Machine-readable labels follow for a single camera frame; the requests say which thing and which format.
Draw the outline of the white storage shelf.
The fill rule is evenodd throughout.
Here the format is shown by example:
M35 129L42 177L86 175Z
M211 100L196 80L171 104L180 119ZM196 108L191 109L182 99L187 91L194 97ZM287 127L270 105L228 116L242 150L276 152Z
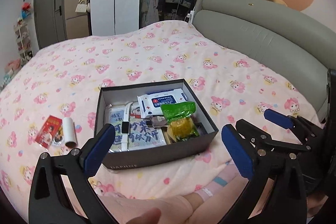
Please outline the white storage shelf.
M27 64L33 57L33 48L29 28L26 22L21 21L14 27L15 42L17 44L18 53L21 60L21 66Z

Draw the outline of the grey door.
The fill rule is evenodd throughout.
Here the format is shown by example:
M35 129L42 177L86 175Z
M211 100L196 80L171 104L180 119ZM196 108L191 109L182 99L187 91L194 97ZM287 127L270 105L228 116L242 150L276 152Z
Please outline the grey door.
M67 39L64 0L34 0L33 7L40 50Z

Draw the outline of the red packet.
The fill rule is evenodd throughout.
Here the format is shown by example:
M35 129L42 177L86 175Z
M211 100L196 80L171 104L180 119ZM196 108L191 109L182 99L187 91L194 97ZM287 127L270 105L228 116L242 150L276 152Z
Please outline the red packet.
M35 142L43 148L48 149L61 126L62 120L50 115L38 132Z

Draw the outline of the pink cartoon print blanket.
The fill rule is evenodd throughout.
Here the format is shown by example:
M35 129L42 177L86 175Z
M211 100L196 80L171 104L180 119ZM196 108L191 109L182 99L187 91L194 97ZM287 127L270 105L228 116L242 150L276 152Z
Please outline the pink cartoon print blanket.
M265 109L319 122L291 80L183 21L67 40L40 50L1 92L1 188L14 209L27 219L43 152L35 138L49 116L72 118L83 145L94 133L101 88L176 79L186 80L218 127L245 119L293 142L292 133L264 119Z

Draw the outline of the white lint roller refill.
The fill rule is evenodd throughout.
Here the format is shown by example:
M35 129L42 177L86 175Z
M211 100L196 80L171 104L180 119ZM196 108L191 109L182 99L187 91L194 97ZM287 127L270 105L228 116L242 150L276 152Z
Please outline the white lint roller refill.
M63 118L62 127L63 127L63 137L65 146L71 149L77 147L75 126L72 118L70 117Z

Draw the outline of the white smart watch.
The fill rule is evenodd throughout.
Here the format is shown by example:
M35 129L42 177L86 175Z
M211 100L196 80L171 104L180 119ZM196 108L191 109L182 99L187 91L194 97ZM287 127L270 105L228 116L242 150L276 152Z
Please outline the white smart watch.
M130 117L130 112L131 112L131 106L133 102L129 102L123 111L123 120L121 124L121 151L126 152L128 150L128 136L130 133L130 122L129 122L129 117Z

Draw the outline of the grey padded headboard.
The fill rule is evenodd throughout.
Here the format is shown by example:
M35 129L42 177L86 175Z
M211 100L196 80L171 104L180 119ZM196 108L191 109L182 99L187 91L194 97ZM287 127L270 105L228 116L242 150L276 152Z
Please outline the grey padded headboard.
M197 0L192 24L206 38L269 67L327 115L327 71L335 68L335 32L264 0Z

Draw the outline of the brown cosmetic tube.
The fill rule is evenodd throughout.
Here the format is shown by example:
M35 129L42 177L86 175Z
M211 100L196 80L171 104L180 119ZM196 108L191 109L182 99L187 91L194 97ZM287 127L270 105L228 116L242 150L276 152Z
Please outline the brown cosmetic tube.
M152 116L146 120L146 125L154 128L166 127L168 124L164 116Z

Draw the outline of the white wet wipes pack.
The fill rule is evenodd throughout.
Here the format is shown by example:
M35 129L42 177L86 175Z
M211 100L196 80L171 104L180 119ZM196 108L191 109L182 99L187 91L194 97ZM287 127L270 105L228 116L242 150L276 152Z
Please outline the white wet wipes pack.
M181 102L186 102L182 89L166 90L138 96L138 104L141 113L141 118L147 119L151 116L163 115L161 105L170 105Z

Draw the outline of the blue lettered cloth pouch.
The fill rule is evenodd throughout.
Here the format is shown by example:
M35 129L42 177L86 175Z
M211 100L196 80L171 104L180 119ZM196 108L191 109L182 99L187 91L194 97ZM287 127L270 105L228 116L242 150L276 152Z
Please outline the blue lettered cloth pouch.
M105 108L104 122L114 126L116 137L114 143L109 149L110 153L135 151L139 149L148 149L166 145L163 132L159 128L147 125L146 120L141 118L138 103L130 105L128 118L125 120L126 105L112 106ZM122 139L122 123L129 122L129 133L127 135L127 148L123 149L125 141Z

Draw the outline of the dark grey cardboard box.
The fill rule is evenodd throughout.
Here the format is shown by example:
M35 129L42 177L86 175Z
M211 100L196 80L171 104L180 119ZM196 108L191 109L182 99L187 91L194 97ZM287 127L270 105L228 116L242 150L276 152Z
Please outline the dark grey cardboard box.
M192 130L175 136L161 105L194 102ZM218 128L184 79L102 87L95 132L109 123L115 139L102 164L111 170L134 169L183 159L205 151Z

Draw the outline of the clear shiny plastic bag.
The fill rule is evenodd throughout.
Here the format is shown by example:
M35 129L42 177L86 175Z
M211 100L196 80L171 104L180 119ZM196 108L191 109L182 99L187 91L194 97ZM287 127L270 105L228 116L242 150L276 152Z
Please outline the clear shiny plastic bag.
M64 145L64 133L63 126L60 126L54 138L52 139L51 145L54 147L61 147Z

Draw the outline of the green yellow snack bag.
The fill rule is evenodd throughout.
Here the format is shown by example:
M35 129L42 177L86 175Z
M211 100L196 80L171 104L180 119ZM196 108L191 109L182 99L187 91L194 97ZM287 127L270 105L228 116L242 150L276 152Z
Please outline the green yellow snack bag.
M195 102L182 102L161 105L161 111L167 120L167 134L173 142L187 141L199 136L194 123Z

